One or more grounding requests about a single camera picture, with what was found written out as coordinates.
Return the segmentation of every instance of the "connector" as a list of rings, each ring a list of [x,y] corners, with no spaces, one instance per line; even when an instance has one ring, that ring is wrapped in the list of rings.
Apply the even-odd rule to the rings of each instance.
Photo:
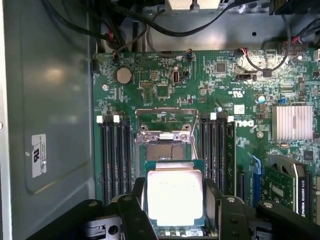
[[[314,51],[313,58],[315,61],[320,61],[320,49]]]

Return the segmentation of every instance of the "silver heatsink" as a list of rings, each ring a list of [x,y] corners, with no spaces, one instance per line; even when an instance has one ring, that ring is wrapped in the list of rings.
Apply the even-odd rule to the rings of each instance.
[[[274,140],[312,139],[312,125],[312,106],[272,107],[272,138]]]

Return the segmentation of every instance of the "white sticker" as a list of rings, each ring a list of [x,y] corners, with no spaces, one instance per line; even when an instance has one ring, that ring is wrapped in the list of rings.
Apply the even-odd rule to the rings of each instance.
[[[47,142],[46,135],[32,135],[32,177],[36,178],[47,172]]]
[[[234,105],[234,114],[245,114],[245,105]]]

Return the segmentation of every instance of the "motherboard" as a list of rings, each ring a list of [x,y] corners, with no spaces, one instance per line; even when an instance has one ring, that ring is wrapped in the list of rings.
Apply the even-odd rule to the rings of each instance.
[[[313,49],[96,54],[96,197],[130,193],[148,161],[204,161],[204,177],[255,207],[320,224],[320,64]]]

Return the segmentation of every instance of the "gray metal side panel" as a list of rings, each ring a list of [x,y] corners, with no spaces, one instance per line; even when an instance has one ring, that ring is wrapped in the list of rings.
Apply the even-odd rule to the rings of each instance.
[[[87,25],[87,15],[72,2],[65,1],[70,14],[61,1],[51,2],[67,19]],[[0,135],[3,238],[24,240],[95,197],[89,39],[50,19],[40,0],[4,1],[4,29],[8,123]],[[8,154],[2,152],[7,130]],[[47,172],[33,178],[31,139],[39,134],[46,134]],[[11,196],[4,192],[10,183]]]

